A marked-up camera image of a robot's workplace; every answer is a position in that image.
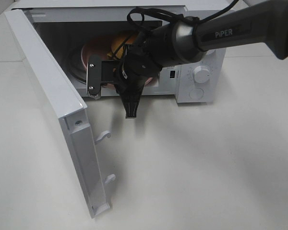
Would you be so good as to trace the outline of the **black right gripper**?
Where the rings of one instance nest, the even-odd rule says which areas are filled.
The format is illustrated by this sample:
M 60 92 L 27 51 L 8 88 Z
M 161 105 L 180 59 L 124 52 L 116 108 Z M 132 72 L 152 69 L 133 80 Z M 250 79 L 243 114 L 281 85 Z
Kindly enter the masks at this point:
M 145 51 L 146 34 L 139 32 L 132 45 L 125 45 L 120 60 L 102 61 L 98 55 L 91 55 L 87 63 L 86 91 L 91 98 L 98 99 L 101 87 L 115 89 L 125 109 L 125 118 L 136 118 L 144 86 L 158 75 L 161 67 L 151 60 Z M 111 72 L 102 80 L 102 62 L 116 61 Z

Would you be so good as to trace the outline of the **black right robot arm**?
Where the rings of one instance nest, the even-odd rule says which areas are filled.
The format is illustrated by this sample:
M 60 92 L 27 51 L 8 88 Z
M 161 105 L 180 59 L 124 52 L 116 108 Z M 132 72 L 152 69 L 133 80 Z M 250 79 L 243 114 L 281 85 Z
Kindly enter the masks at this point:
M 132 44 L 123 41 L 118 61 L 112 61 L 108 78 L 103 79 L 103 60 L 91 55 L 86 70 L 86 90 L 97 98 L 101 87 L 113 84 L 120 95 L 127 118 L 135 118 L 144 85 L 165 67 L 196 63 L 211 49 L 265 43 L 274 55 L 288 57 L 288 0 L 267 0 L 230 12 L 230 7 L 200 19 L 157 8 L 136 7 L 131 14 L 166 21 L 147 29 L 127 15 L 138 35 Z

